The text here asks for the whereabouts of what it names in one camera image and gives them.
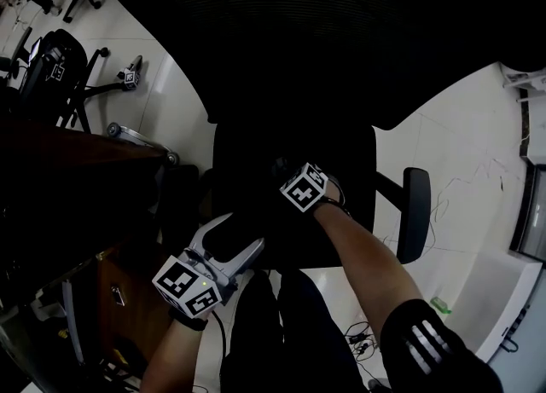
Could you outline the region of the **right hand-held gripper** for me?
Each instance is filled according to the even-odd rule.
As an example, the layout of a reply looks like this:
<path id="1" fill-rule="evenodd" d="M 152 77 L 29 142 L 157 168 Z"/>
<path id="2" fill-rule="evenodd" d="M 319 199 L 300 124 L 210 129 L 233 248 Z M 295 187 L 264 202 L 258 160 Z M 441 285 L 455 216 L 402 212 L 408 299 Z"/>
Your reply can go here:
<path id="1" fill-rule="evenodd" d="M 272 176 L 273 188 L 301 212 L 307 212 L 326 193 L 328 177 L 313 163 L 296 165 L 278 158 Z"/>

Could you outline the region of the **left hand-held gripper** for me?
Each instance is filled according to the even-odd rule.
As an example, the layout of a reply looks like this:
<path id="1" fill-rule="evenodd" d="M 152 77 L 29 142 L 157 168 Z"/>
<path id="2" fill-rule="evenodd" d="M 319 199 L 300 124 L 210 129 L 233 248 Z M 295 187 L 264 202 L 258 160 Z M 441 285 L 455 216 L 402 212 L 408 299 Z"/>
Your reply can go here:
<path id="1" fill-rule="evenodd" d="M 189 318 L 229 300 L 236 289 L 235 277 L 244 273 L 264 249 L 264 238 L 260 238 L 229 261 L 221 262 L 205 248 L 205 236 L 231 215 L 224 214 L 201 226 L 189 247 L 177 257 L 168 257 L 152 279 L 166 302 Z"/>

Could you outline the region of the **person's right hand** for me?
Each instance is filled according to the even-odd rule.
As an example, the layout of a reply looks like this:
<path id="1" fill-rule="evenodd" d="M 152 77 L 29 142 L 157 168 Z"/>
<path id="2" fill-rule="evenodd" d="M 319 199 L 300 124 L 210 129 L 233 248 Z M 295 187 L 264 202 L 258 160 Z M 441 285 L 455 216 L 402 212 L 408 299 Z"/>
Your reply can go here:
<path id="1" fill-rule="evenodd" d="M 340 205 L 344 205 L 346 201 L 338 180 L 333 176 L 328 178 L 325 196 Z"/>

